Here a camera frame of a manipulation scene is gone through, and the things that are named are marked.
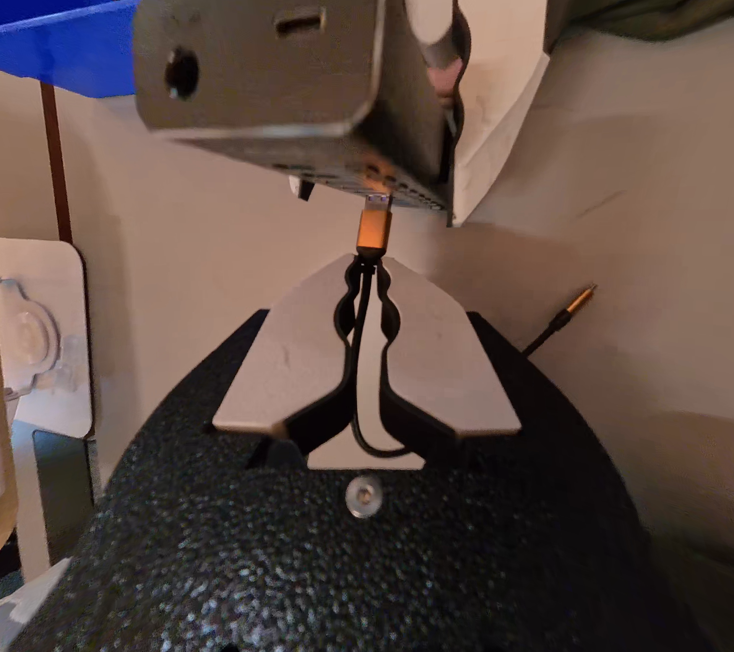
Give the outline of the grey desk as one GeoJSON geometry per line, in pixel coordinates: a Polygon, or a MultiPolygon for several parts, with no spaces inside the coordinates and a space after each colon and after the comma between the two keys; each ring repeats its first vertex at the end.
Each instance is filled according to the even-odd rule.
{"type": "MultiPolygon", "coordinates": [[[[390,256],[530,344],[732,650],[732,21],[554,51],[511,159],[469,222],[396,211],[390,256]]],[[[361,202],[165,143],[127,98],[56,92],[60,234],[36,81],[2,74],[2,237],[69,238],[87,271],[97,486],[169,390],[252,313],[353,250],[361,202]]]]}

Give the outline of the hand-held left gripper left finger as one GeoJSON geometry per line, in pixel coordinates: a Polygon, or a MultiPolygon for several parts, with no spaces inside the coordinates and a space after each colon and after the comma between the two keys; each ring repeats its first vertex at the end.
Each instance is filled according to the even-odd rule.
{"type": "Polygon", "coordinates": [[[359,258],[343,255],[269,310],[212,424],[289,440],[310,453],[349,426],[357,407],[359,258]]]}

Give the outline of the white round disc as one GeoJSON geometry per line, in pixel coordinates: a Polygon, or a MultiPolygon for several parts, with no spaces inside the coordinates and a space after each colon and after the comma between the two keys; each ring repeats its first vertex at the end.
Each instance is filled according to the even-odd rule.
{"type": "Polygon", "coordinates": [[[50,313],[29,299],[14,279],[1,281],[2,379],[14,397],[23,397],[54,368],[60,337],[50,313]]]}

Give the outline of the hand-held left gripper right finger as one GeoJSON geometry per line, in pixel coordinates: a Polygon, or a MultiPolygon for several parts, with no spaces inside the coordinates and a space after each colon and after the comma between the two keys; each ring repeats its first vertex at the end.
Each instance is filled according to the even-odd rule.
{"type": "Polygon", "coordinates": [[[387,433],[418,456],[460,456],[474,441],[517,435],[518,414],[464,308],[391,257],[376,275],[387,433]]]}

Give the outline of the black metal device box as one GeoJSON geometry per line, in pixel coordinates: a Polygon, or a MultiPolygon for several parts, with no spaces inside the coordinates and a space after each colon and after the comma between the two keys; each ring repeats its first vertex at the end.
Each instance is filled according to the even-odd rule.
{"type": "Polygon", "coordinates": [[[315,186],[451,208],[453,136],[405,0],[141,0],[152,133],[315,186]]]}

